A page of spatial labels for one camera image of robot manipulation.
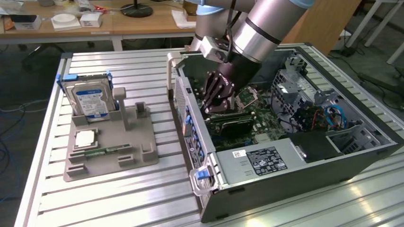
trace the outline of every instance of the circuit board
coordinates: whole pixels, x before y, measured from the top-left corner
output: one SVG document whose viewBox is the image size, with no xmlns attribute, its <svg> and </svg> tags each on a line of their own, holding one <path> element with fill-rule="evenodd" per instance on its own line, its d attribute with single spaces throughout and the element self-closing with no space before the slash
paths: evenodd
<svg viewBox="0 0 404 227">
<path fill-rule="evenodd" d="M 189 78 L 198 106 L 202 102 L 201 82 Z M 216 151 L 278 140 L 285 134 L 269 105 L 265 90 L 249 85 L 236 96 L 232 113 L 214 113 L 205 120 Z"/>
</svg>

